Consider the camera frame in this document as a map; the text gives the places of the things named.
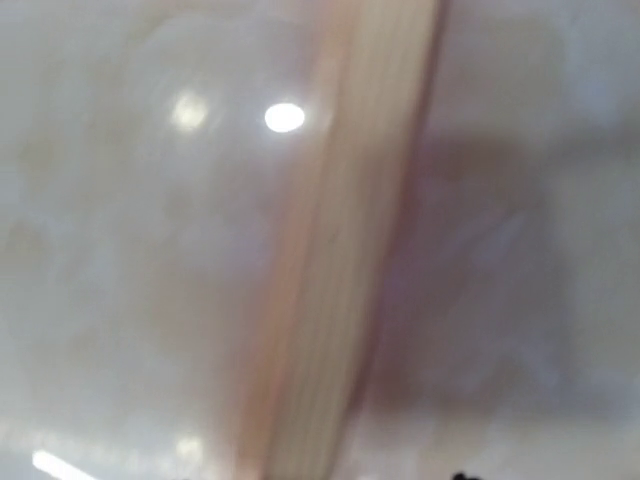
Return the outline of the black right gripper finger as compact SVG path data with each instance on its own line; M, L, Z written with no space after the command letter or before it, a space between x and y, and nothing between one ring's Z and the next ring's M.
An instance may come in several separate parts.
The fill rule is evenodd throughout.
M452 480L480 480L480 477L469 476L465 472L456 472L452 475Z

